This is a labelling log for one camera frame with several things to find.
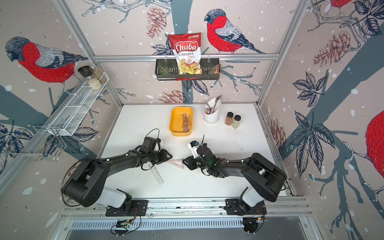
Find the pink triangle ruler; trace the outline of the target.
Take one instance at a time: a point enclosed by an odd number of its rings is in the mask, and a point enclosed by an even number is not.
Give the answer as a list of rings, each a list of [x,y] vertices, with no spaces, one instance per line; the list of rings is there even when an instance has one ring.
[[[182,159],[169,160],[167,161],[167,163],[172,164],[173,166],[178,167],[180,169],[184,169],[185,167]]]

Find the short clear grey ruler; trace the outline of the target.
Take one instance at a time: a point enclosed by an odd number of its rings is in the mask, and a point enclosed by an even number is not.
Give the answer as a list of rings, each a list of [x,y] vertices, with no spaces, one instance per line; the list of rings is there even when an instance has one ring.
[[[153,165],[151,167],[151,172],[152,172],[153,176],[155,177],[158,185],[161,186],[164,183],[164,180],[163,180],[162,176],[160,175],[160,173],[158,172],[155,165]]]

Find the yellow plastic storage box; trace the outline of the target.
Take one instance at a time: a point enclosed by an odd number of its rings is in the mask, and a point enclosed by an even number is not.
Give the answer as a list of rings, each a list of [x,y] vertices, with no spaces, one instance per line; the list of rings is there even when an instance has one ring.
[[[169,129],[171,134],[175,137],[187,137],[192,133],[193,125],[192,125],[192,129],[189,132],[183,133],[183,128],[182,128],[183,113],[192,114],[192,116],[194,115],[194,111],[190,107],[175,107],[172,110]]]

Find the pink straight stencil ruler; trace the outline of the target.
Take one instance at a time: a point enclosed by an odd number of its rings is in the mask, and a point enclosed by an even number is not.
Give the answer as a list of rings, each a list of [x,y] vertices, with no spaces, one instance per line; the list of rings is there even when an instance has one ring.
[[[187,133],[192,129],[193,116],[192,114],[183,113],[182,120],[183,120],[182,122],[183,133]]]

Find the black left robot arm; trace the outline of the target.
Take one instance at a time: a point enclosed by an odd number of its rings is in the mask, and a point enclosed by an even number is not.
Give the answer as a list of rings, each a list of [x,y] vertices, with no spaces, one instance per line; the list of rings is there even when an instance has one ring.
[[[126,169],[143,168],[146,163],[155,166],[172,159],[160,143],[159,138],[145,137],[142,145],[122,155],[81,161],[61,188],[61,193],[83,207],[95,204],[101,198],[109,176]]]

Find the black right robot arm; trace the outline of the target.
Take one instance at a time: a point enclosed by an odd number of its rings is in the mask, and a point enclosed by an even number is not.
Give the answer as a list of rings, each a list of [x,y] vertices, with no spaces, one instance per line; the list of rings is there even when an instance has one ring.
[[[259,153],[245,159],[228,160],[217,158],[206,143],[192,141],[189,149],[193,155],[183,159],[189,170],[200,169],[204,175],[214,178],[245,178],[251,188],[244,191],[240,200],[249,207],[262,201],[275,202],[287,180],[282,169]]]

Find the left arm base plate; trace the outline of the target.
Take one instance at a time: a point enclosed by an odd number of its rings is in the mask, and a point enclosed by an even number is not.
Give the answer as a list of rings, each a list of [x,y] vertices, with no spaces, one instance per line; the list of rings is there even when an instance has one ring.
[[[108,206],[106,210],[106,217],[143,217],[146,215],[148,208],[148,200],[133,200],[132,196],[126,192],[125,200],[119,208]]]

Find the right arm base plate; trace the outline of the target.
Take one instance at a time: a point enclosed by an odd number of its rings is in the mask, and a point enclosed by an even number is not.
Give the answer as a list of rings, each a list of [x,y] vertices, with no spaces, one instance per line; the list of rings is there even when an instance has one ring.
[[[267,214],[264,201],[259,202],[254,207],[250,207],[240,198],[226,199],[226,203],[223,209],[227,212],[228,215],[236,216]]]

